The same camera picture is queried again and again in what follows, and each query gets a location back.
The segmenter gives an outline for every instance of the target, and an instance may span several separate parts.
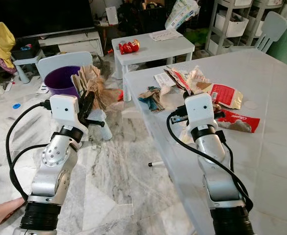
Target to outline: white tv stand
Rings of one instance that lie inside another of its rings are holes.
[[[58,45],[61,52],[90,51],[91,54],[104,56],[98,32],[41,39],[39,44],[41,47]]]

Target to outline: robotic arm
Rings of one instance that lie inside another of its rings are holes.
[[[58,215],[64,203],[70,174],[77,163],[81,139],[88,139],[89,124],[104,127],[101,121],[87,120],[94,99],[90,93],[79,110],[78,99],[70,95],[50,98],[52,117],[62,125],[54,132],[50,143],[43,150],[41,165],[32,182],[25,215],[13,235],[56,235]]]
[[[220,140],[224,136],[216,132],[215,119],[222,115],[214,114],[209,94],[191,95],[185,98],[184,106],[178,107],[169,116],[167,126],[178,143],[199,154],[198,162],[204,173],[203,185],[216,235],[254,235],[246,208],[247,202],[252,202],[244,193],[246,189],[243,184],[239,185],[240,180],[234,177],[232,171],[230,174],[230,155],[225,153]],[[170,118],[172,124],[188,120],[187,130],[193,137],[196,149],[181,142],[172,133]]]

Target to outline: blue bottle cap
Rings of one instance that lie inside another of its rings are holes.
[[[18,104],[18,103],[17,103],[17,104],[14,104],[14,105],[13,105],[13,109],[18,109],[20,106],[21,106],[21,104]]]

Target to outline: television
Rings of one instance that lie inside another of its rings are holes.
[[[0,22],[15,38],[94,27],[89,0],[0,0]]]

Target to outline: white plastic bag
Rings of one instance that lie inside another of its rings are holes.
[[[177,29],[179,26],[189,20],[192,16],[199,13],[200,7],[194,0],[177,0],[166,23],[166,29]]]

